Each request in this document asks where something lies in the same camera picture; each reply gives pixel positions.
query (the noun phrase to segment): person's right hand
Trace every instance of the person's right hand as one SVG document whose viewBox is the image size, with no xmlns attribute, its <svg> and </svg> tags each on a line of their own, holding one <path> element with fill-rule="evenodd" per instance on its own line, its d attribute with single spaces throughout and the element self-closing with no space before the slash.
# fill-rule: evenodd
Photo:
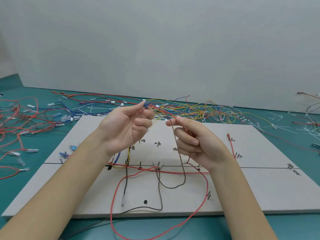
<svg viewBox="0 0 320 240">
<path fill-rule="evenodd" d="M 179 153 L 189 156 L 209 173 L 226 158 L 233 157 L 226 145 L 202 123 L 180 116 L 166 121 L 167 126 L 171 123 L 187 130 L 181 127 L 174 129 L 174 134 L 179 138 Z"/>
</svg>

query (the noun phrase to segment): hand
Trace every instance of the hand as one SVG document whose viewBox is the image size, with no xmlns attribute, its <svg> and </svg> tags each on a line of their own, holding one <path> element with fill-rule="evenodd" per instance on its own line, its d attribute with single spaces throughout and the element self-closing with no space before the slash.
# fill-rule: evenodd
<svg viewBox="0 0 320 240">
<path fill-rule="evenodd" d="M 144 102 L 114 109 L 101 121 L 96 132 L 103 140 L 108 156 L 130 147 L 146 134 L 155 117 Z"/>
<path fill-rule="evenodd" d="M 186 132 L 181 127 L 174 129 L 174 134 L 179 138 L 178 151 L 192 158 L 210 173 L 226 158 L 233 158 L 226 145 L 202 123 L 180 116 L 166 121 L 167 126 L 171 126 L 171 123 L 187 130 Z"/>
</svg>

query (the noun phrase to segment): green table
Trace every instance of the green table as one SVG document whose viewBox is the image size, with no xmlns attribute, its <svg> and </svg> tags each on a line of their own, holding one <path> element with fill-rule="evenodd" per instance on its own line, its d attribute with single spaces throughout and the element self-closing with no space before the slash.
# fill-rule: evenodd
<svg viewBox="0 0 320 240">
<path fill-rule="evenodd" d="M 22 97 L 34 96 L 38 98 L 39 107 L 46 108 L 48 103 L 57 102 L 60 95 L 53 94 L 49 89 L 40 88 L 25 88 L 22 86 L 19 76 L 12 75 L 0 80 L 0 91 L 4 94 L 1 99 L 17 100 Z M 286 112 L 268 111 L 260 109 L 240 108 L 242 112 L 253 113 L 257 116 L 267 118 L 269 121 L 276 121 L 280 117 L 272 120 L 275 115 L 283 118 L 274 124 L 284 127 L 292 133 L 284 129 L 273 129 L 272 127 L 264 128 L 268 133 L 283 137 L 293 144 L 314 149 L 310 145 L 312 143 L 319 144 L 319 136 L 312 136 L 308 132 L 296 129 L 303 129 L 303 125 L 294 125 L 293 120 L 304 122 L 302 119 L 289 115 Z M 314 119 L 320 120 L 320 115 L 314 115 Z M 263 125 L 263 120 L 257 119 L 260 126 Z M 69 131 L 71 128 L 65 126 L 63 130 Z M 38 170 L 46 158 L 53 152 L 67 133 L 64 132 L 44 132 L 36 135 L 26 135 L 23 137 L 23 144 L 25 148 L 40 149 L 38 153 L 23 154 L 23 160 L 27 166 L 31 168 L 29 172 L 22 172 L 14 177 L 0 180 L 0 213 L 2 213 L 7 206 L 13 201 L 16 195 L 22 190 L 26 183 L 30 180 L 33 174 Z M 280 149 L 290 160 L 292 160 L 299 168 L 301 168 L 312 180 L 320 185 L 320 155 L 316 152 L 303 150 L 294 147 L 287 142 L 265 135 L 278 149 Z M 13 150 L 19 148 L 18 144 L 6 146 L 5 149 Z M 6 157 L 0 162 L 3 166 L 13 166 L 12 158 Z M 125 218 L 117 221 L 114 225 L 116 229 L 124 236 L 131 239 L 145 239 L 151 238 L 159 233 L 164 232 L 171 226 L 174 226 L 183 221 L 185 217 L 172 218 Z M 268 215 L 267 219 L 274 229 L 280 240 L 305 240 L 305 239 L 320 239 L 320 214 L 283 214 L 283 215 Z M 83 228 L 91 223 L 96 222 L 97 219 L 75 219 L 71 220 L 62 234 L 67 236 L 74 231 Z M 0 218 L 0 227 L 6 223 L 6 220 Z M 109 221 L 102 223 L 101 227 L 97 227 L 83 232 L 71 238 L 72 240 L 84 239 L 118 239 L 113 233 Z M 208 217 L 194 217 L 190 219 L 184 226 L 176 228 L 168 234 L 159 239 L 231 239 L 226 220 L 223 216 L 208 216 Z"/>
</svg>

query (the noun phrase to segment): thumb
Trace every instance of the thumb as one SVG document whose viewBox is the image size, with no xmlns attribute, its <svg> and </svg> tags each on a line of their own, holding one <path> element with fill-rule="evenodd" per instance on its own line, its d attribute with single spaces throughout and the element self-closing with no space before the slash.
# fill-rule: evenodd
<svg viewBox="0 0 320 240">
<path fill-rule="evenodd" d="M 134 115 L 134 114 L 140 112 L 142 110 L 143 106 L 144 106 L 144 102 L 141 102 L 141 103 L 138 103 L 133 106 L 122 107 L 121 111 L 126 116 L 130 116 L 130 115 Z"/>
<path fill-rule="evenodd" d="M 176 116 L 176 122 L 177 124 L 187 128 L 189 131 L 192 131 L 194 134 L 198 136 L 205 135 L 208 132 L 207 127 L 195 120 L 190 120 L 187 118 Z"/>
</svg>

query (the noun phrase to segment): person's left hand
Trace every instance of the person's left hand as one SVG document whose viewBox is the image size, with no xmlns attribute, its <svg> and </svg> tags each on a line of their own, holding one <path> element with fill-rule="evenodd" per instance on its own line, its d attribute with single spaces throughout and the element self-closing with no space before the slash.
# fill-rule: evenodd
<svg viewBox="0 0 320 240">
<path fill-rule="evenodd" d="M 143 106 L 141 102 L 116 108 L 101 121 L 96 132 L 110 157 L 141 140 L 152 125 L 155 114 L 150 107 Z"/>
</svg>

